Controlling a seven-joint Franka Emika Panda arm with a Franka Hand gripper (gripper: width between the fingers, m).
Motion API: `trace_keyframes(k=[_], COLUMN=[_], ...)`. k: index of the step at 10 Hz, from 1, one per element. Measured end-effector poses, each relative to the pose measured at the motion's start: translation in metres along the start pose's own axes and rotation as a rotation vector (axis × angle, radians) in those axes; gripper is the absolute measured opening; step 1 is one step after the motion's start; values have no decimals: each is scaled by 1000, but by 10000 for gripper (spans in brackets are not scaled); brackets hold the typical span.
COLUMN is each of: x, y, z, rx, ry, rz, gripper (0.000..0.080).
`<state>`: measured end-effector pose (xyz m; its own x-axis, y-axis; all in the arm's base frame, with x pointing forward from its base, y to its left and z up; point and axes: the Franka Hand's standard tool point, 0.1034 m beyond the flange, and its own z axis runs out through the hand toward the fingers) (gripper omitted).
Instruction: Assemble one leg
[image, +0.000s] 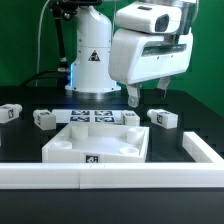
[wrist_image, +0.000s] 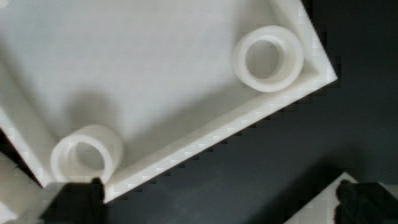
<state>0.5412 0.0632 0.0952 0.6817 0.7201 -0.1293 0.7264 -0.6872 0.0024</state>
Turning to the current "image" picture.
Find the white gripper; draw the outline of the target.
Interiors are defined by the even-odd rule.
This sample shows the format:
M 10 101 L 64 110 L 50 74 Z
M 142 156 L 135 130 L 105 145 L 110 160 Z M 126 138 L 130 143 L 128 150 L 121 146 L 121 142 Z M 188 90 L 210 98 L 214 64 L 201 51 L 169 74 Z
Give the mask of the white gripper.
M 133 108 L 139 105 L 140 100 L 141 85 L 136 83 L 160 78 L 154 95 L 164 99 L 171 82 L 170 76 L 187 70 L 192 45 L 191 32 L 180 35 L 177 43 L 171 43 L 171 35 L 119 29 L 112 41 L 109 75 L 127 85 L 128 105 Z

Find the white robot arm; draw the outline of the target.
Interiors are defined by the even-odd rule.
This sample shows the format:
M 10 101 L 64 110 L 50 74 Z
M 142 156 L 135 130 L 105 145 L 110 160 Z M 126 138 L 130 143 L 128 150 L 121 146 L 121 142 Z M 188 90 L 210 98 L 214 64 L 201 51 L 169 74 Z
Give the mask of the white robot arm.
M 92 3 L 77 10 L 77 57 L 69 88 L 75 95 L 100 100 L 125 85 L 136 107 L 141 84 L 157 80 L 163 98 L 171 77 L 187 70 L 199 0 L 135 0 L 113 20 Z

